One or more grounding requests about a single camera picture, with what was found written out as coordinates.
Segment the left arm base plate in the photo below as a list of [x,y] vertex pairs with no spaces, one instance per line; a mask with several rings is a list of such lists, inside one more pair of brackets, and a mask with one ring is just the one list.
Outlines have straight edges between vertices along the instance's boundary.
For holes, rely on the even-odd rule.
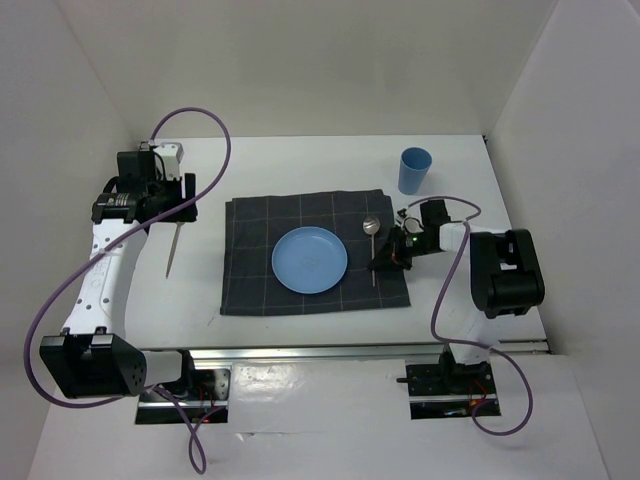
[[[190,368],[164,388],[175,397],[189,421],[195,425],[226,424],[231,388],[231,366],[207,370]],[[149,391],[139,397],[136,425],[174,425],[182,423],[174,404],[164,395]]]

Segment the silver metal fork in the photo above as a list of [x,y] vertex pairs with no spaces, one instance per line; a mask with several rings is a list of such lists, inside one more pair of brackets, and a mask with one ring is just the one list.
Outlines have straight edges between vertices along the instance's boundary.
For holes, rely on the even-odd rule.
[[176,254],[176,250],[177,250],[177,246],[178,246],[178,242],[179,242],[179,237],[180,237],[180,233],[181,233],[181,229],[182,226],[184,225],[183,222],[177,222],[176,223],[176,227],[175,227],[175,231],[172,237],[172,242],[171,242],[171,247],[170,247],[170,251],[169,251],[169,255],[168,255],[168,259],[167,259],[167,265],[166,265],[166,270],[165,270],[165,279],[168,279],[170,276],[170,272],[171,272],[171,268],[173,266],[174,263],[174,258],[175,258],[175,254]]

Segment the silver metal spoon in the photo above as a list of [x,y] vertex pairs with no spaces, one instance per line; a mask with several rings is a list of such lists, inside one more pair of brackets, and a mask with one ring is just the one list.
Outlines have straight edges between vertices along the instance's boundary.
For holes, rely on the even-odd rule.
[[375,239],[381,228],[381,222],[375,215],[367,215],[362,223],[362,229],[370,240],[370,260],[376,255]]

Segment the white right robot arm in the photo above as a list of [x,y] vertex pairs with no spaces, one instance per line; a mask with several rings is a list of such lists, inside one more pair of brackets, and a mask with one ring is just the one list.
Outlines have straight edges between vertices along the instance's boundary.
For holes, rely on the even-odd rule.
[[[419,256],[451,252],[454,261],[436,297],[430,331],[450,359],[440,363],[436,379],[448,392],[460,391],[471,379],[471,367],[488,361],[499,339],[493,321],[523,316],[542,303],[545,285],[531,233],[526,229],[477,227],[471,221],[479,206],[457,197],[430,196],[396,213],[394,226],[368,265],[372,272],[410,270]],[[468,296],[473,303],[453,337],[437,332],[437,318],[458,267],[469,268]]]

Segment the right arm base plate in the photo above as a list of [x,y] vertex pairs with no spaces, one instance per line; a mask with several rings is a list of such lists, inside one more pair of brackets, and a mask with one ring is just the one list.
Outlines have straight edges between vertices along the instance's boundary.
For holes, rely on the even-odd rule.
[[396,382],[407,389],[412,420],[467,418],[476,407],[478,417],[501,415],[488,361],[455,364],[445,351],[435,363],[406,365]]

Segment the dark grey checked cloth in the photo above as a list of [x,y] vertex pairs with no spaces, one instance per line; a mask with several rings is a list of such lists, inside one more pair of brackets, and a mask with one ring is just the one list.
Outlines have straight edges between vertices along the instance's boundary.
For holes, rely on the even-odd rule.
[[[367,269],[371,252],[362,228],[365,217],[381,221],[377,250],[394,223],[391,198],[380,189],[234,198],[225,204],[225,213],[223,315],[311,315],[410,305],[402,272],[378,273],[372,279]],[[326,291],[295,292],[273,271],[277,242],[299,227],[323,228],[346,247],[346,272]]]

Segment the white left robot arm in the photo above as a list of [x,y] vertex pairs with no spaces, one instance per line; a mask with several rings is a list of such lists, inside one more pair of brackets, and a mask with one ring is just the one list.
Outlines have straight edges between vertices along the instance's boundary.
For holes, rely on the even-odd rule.
[[144,354],[130,345],[125,310],[137,259],[148,237],[128,230],[195,195],[195,177],[180,171],[184,151],[163,142],[117,155],[118,174],[91,210],[95,264],[58,335],[42,339],[39,354],[65,397],[136,396],[147,374]]

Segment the blue plastic plate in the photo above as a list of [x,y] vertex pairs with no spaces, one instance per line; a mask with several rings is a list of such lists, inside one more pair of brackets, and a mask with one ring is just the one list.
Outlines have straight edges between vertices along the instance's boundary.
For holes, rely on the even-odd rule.
[[346,273],[343,242],[327,229],[305,226],[284,234],[276,243],[271,267],[287,289],[304,295],[330,290]]

